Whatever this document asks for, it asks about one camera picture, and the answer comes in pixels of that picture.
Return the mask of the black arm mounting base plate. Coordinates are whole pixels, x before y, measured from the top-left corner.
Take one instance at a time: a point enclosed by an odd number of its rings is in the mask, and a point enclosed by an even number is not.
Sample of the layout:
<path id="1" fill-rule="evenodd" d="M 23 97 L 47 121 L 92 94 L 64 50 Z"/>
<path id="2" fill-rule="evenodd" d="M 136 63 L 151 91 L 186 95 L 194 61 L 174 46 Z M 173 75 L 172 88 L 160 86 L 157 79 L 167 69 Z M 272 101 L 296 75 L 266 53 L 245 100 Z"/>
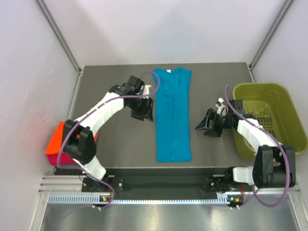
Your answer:
<path id="1" fill-rule="evenodd" d="M 116 199 L 214 199 L 217 193 L 239 192 L 228 185 L 228 167 L 108 168 L 109 187 L 100 189 L 85 177 L 84 193 L 115 192 Z"/>

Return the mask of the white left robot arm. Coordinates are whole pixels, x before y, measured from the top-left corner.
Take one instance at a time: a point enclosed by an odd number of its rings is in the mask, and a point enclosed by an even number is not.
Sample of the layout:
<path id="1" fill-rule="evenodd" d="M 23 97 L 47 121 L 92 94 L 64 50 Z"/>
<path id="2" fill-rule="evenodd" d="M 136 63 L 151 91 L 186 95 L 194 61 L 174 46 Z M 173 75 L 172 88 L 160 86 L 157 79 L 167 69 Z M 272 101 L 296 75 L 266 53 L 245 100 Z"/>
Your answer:
<path id="1" fill-rule="evenodd" d="M 153 121 L 151 88 L 142 79 L 131 76 L 128 82 L 112 86 L 85 115 L 65 121 L 59 152 L 72 158 L 97 190 L 104 191 L 110 185 L 108 173 L 96 156 L 94 136 L 112 116 L 125 107 L 131 109 L 132 118 Z"/>

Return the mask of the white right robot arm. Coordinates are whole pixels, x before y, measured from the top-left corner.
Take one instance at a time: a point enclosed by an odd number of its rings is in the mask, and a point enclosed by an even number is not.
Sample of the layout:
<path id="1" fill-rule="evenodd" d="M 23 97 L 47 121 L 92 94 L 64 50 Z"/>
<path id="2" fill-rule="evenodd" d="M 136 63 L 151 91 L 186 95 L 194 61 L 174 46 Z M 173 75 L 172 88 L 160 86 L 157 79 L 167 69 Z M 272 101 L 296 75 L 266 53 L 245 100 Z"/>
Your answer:
<path id="1" fill-rule="evenodd" d="M 258 188 L 294 187 L 294 148 L 281 145 L 264 130 L 253 114 L 245 112 L 242 100 L 230 100 L 227 106 L 223 102 L 222 98 L 218 99 L 217 109 L 208 109 L 195 129 L 202 130 L 205 136 L 220 137 L 224 129 L 232 128 L 249 143 L 256 154 L 253 166 L 228 168 L 225 186 L 232 191 L 242 184 Z"/>

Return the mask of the blue t shirt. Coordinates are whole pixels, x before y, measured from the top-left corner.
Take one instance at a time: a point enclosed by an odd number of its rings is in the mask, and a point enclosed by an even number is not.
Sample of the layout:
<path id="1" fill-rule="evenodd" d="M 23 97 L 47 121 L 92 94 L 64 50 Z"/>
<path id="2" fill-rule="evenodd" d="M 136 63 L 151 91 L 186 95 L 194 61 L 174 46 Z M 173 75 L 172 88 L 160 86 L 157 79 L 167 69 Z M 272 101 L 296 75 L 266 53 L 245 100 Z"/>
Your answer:
<path id="1" fill-rule="evenodd" d="M 191 70 L 154 69 L 157 162 L 190 162 L 189 92 Z"/>

